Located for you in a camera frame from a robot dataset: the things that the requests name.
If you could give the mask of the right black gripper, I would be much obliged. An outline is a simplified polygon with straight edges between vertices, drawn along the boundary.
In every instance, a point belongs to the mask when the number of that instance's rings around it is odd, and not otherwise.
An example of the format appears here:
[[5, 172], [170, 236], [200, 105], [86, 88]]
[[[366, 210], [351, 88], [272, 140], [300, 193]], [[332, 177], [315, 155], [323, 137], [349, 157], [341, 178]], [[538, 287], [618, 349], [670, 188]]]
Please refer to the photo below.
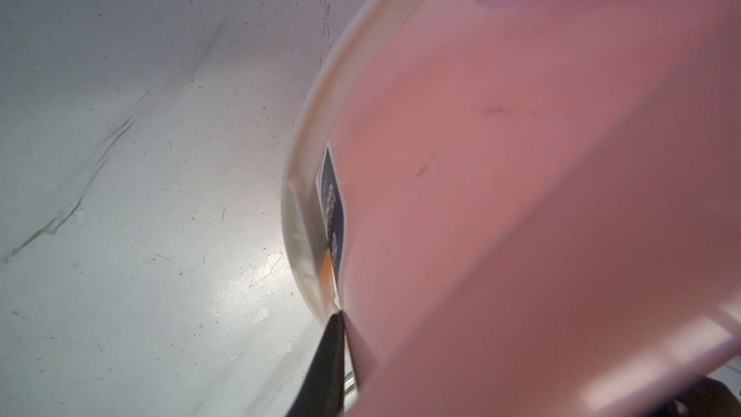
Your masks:
[[722, 382], [701, 378], [662, 403], [654, 416], [740, 417], [740, 402]]

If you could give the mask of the pink plastic bucket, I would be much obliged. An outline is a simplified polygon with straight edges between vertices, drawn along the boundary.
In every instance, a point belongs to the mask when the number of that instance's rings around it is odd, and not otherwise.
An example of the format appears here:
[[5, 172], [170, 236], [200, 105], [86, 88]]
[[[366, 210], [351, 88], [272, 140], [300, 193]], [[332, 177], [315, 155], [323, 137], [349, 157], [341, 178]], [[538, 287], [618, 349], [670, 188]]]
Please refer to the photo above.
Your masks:
[[339, 416], [654, 416], [740, 353], [740, 0], [368, 0], [281, 213]]

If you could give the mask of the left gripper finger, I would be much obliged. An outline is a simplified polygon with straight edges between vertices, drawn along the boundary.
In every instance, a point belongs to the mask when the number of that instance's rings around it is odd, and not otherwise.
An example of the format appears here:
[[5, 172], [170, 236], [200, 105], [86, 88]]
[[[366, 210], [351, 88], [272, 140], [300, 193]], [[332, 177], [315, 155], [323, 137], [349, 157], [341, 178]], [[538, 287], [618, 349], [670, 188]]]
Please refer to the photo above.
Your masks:
[[343, 312], [327, 321], [308, 373], [287, 417], [336, 417], [345, 401], [345, 323]]

